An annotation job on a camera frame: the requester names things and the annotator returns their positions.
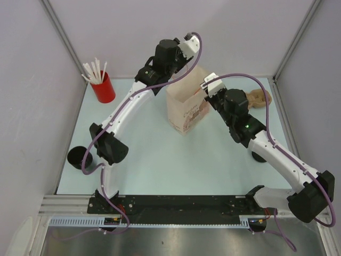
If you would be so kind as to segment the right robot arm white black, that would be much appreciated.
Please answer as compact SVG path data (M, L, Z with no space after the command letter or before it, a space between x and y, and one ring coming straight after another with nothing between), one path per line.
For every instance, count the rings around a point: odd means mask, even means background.
M264 208L290 211L309 223L334 199L335 177L303 163L281 144L271 144L263 123L248 112L246 94L238 89L221 89L205 100L220 114L236 143L249 149L253 158L268 162L290 184L290 189L256 186L247 195L246 209L258 214Z

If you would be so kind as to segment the white paper takeout bag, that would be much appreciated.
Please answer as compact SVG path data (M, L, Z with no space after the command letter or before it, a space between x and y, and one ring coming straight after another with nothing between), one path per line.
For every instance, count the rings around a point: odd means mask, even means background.
M168 121L181 135L190 132L209 113L210 105L200 87L208 75L207 70L197 65L185 78L166 89Z

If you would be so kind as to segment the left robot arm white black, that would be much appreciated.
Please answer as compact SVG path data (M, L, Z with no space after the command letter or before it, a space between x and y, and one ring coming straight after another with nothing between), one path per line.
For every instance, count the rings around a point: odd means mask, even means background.
M174 82L172 76L181 71L193 58L201 55L200 39L194 34L179 39L163 39L155 53L138 71L134 83L118 107L101 123L90 126L92 142L100 158L103 174L98 192L102 196L99 207L106 213L117 209L115 196L119 193L119 182L114 168L127 156L129 148L122 141L126 126L137 111L159 91Z

